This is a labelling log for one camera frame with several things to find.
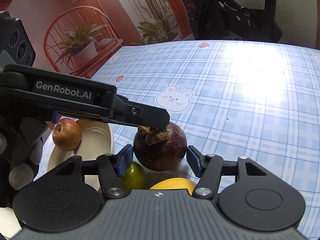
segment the lemon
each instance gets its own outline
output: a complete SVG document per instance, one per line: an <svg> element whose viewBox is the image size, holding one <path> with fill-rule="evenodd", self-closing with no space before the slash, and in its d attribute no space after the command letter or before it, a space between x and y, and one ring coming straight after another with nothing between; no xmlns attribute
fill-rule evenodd
<svg viewBox="0 0 320 240"><path fill-rule="evenodd" d="M172 179L166 179L164 181L161 181L157 184L155 184L150 189L181 189L186 188L190 195L192 195L193 190L197 186L196 183L189 179L184 178L172 178Z"/></svg>
<svg viewBox="0 0 320 240"><path fill-rule="evenodd" d="M132 162L122 178L119 178L125 191L130 189L142 189L146 187L146 173L142 166Z"/></svg>

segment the white bowl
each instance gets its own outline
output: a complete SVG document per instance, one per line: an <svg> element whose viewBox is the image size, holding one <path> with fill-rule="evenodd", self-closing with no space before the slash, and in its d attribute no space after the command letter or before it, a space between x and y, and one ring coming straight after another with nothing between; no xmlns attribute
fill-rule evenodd
<svg viewBox="0 0 320 240"><path fill-rule="evenodd" d="M95 160L105 153L115 153L115 141L109 124L91 122L87 120L76 121L82 131L82 141L79 147L72 152L65 152L54 146L49 158L47 172L74 155L82 156L83 161ZM85 175L85 183L100 189L97 175Z"/></svg>

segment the tablecloth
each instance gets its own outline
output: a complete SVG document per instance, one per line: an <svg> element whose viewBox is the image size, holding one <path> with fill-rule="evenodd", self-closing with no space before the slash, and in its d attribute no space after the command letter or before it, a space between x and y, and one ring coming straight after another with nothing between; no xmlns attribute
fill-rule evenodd
<svg viewBox="0 0 320 240"><path fill-rule="evenodd" d="M299 231L320 237L320 51L249 41L123 47L92 79L166 108L203 154L247 156L295 187L307 205ZM137 128L111 126L116 152L132 144ZM45 145L40 175L49 151ZM145 170L149 187L172 177L198 181L185 159L175 170ZM233 182L224 177L219 190Z"/></svg>

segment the metal screw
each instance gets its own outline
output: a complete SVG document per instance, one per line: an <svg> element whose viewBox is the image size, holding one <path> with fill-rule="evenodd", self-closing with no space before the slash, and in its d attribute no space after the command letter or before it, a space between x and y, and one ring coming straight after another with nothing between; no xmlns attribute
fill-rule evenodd
<svg viewBox="0 0 320 240"><path fill-rule="evenodd" d="M136 114L137 114L137 112L138 112L138 111L137 111L137 109L136 109L136 108L132 108L132 109L131 109L131 114L132 114L132 115L136 115Z"/></svg>
<svg viewBox="0 0 320 240"><path fill-rule="evenodd" d="M111 196L120 196L124 193L124 191L119 187L112 187L108 189L108 194Z"/></svg>
<svg viewBox="0 0 320 240"><path fill-rule="evenodd" d="M199 196L207 196L211 194L211 190L207 187L200 187L196 189L196 194Z"/></svg>

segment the green lime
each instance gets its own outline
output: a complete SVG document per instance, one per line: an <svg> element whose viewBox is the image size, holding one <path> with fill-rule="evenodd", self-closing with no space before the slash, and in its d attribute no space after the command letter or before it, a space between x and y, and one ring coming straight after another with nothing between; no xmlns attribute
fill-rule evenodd
<svg viewBox="0 0 320 240"><path fill-rule="evenodd" d="M124 189L128 192L130 189L142 189L146 187L146 173L142 166L132 162L122 178L119 178Z"/></svg>

